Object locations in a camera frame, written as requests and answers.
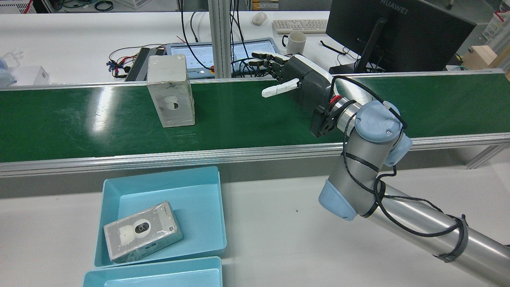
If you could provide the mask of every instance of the blue plastic tray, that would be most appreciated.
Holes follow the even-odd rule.
[[[110,261],[103,226],[168,200],[184,238],[139,261]],[[223,254],[225,220],[215,166],[105,180],[94,266],[108,267]]]
[[[221,259],[207,257],[101,268],[85,273],[83,287],[221,287]]]

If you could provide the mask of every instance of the white container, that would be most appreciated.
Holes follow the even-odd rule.
[[[485,28],[485,31],[483,32],[483,36],[485,39],[489,40],[492,35],[496,32],[496,30],[503,25],[503,22],[505,19],[510,17],[510,12],[495,12],[492,16],[491,21],[487,25],[487,28]]]
[[[147,88],[164,128],[195,124],[195,103],[184,55],[150,56]]]
[[[131,8],[138,9],[150,0],[115,0]]]
[[[30,0],[13,0],[13,1],[0,1],[0,14],[24,14]],[[27,14],[36,13],[33,2]]]

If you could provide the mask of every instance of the plastic wrap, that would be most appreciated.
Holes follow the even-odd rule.
[[[110,260],[140,260],[183,239],[168,201],[104,226]]]

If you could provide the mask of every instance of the black device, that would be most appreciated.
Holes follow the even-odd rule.
[[[422,0],[333,0],[326,34],[361,55],[337,73],[441,71],[475,26]]]
[[[147,81],[147,69],[149,66],[149,57],[150,56],[161,56],[166,55],[166,51],[164,49],[149,49],[142,47],[138,56],[136,57],[136,61],[131,67],[125,82],[133,82],[133,81]]]

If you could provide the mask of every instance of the computer mouse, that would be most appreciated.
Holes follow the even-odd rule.
[[[251,23],[257,26],[262,25],[267,20],[267,15],[264,12],[259,12],[251,19]]]

